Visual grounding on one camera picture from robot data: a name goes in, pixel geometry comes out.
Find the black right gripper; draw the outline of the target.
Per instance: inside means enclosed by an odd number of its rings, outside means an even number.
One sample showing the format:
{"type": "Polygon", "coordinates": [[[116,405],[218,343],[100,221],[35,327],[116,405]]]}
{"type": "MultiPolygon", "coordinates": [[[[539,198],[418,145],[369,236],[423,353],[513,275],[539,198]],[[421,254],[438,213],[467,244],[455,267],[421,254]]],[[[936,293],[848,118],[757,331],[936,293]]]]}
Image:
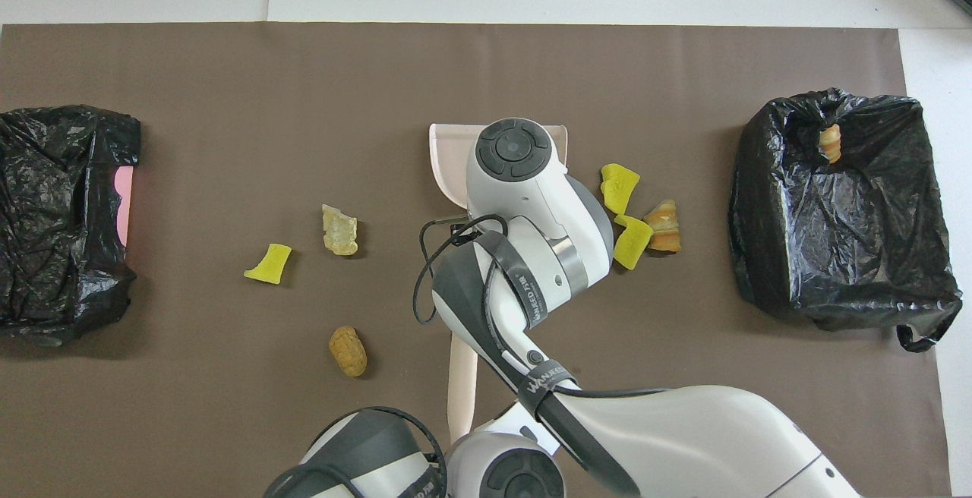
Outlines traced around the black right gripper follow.
{"type": "Polygon", "coordinates": [[[449,237],[448,242],[452,246],[461,246],[466,242],[473,241],[477,236],[481,235],[480,228],[476,224],[472,224],[469,219],[464,217],[456,217],[448,220],[449,226],[449,237]]]}

